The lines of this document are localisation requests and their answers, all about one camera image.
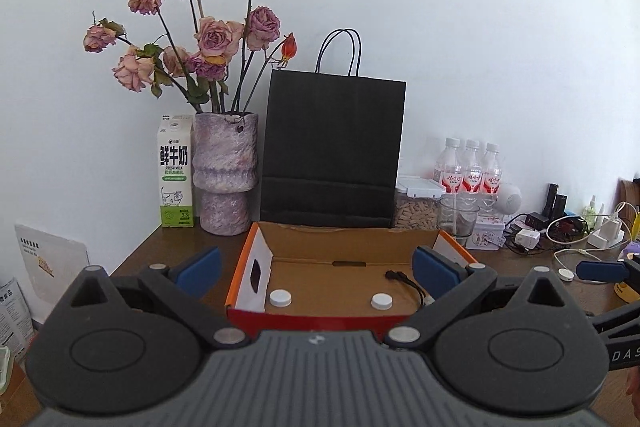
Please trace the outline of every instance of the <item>white round speaker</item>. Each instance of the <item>white round speaker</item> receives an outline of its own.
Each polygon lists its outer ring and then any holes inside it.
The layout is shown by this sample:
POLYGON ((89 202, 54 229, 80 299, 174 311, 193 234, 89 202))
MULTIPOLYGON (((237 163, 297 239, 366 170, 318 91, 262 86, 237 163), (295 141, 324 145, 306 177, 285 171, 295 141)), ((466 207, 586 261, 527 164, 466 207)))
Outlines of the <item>white round speaker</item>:
POLYGON ((522 204, 520 189, 511 183, 503 183, 498 188, 498 197, 495 200, 494 210, 498 214, 510 216, 515 214, 522 204))

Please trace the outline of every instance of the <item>green label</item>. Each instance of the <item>green label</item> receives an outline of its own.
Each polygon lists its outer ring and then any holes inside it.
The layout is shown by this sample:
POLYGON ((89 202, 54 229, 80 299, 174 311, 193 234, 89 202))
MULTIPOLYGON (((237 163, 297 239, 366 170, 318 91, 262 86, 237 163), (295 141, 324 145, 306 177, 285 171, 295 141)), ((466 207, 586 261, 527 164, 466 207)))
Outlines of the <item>green label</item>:
POLYGON ((192 206, 161 206, 160 220, 163 227, 192 227, 192 206))

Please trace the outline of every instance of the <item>black bag handle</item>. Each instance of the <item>black bag handle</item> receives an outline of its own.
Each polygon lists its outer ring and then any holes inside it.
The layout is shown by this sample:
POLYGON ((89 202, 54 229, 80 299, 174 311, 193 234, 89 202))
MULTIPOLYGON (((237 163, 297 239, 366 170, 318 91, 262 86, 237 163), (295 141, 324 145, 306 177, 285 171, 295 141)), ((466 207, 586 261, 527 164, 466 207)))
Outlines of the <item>black bag handle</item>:
POLYGON ((334 30, 324 38, 324 41, 322 42, 322 46, 320 46, 318 60, 316 61, 316 71, 315 71, 316 73, 320 73, 320 62, 322 61, 322 56, 324 55, 324 52, 326 51, 326 49, 329 47, 329 44, 331 44, 331 42, 341 33, 347 33, 347 35, 351 39, 351 49, 353 51, 353 53, 351 54, 351 64, 349 64, 349 73, 347 73, 347 76, 351 76, 353 61, 356 58, 356 44, 355 44, 355 40, 353 39, 352 32, 356 35, 356 38, 358 39, 358 61, 356 62, 356 76, 360 76, 360 59, 362 58, 362 40, 360 39, 360 34, 353 28, 342 28, 342 29, 334 30))

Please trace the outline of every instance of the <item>open box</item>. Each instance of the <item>open box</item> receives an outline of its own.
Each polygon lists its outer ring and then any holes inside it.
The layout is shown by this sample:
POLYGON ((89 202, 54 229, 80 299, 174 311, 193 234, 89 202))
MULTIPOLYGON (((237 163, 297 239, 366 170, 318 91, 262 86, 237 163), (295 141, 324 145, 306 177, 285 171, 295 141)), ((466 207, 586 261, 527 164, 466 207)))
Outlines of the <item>open box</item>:
POLYGON ((413 314, 417 291, 385 278, 402 271, 424 286, 416 249, 433 248, 466 266, 476 260, 446 232, 398 229, 325 229, 254 223, 226 296, 229 320, 247 334, 262 330, 372 330, 382 336, 413 314), (286 289, 292 302, 274 307, 268 295, 286 289), (374 309, 375 293, 393 297, 386 311, 374 309))

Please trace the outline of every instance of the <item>shopping bag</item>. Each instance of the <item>shopping bag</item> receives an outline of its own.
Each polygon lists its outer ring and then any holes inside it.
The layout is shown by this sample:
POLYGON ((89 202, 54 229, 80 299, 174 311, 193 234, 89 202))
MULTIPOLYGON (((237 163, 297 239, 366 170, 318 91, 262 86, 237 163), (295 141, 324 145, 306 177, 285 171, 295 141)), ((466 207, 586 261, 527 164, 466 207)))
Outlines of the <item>shopping bag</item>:
POLYGON ((406 84, 358 76, 355 30, 335 30, 314 73, 273 70, 260 219, 314 227, 391 227, 406 84), (351 38, 348 76, 320 73, 338 35, 351 38), (356 57, 355 76, 351 76, 356 57))

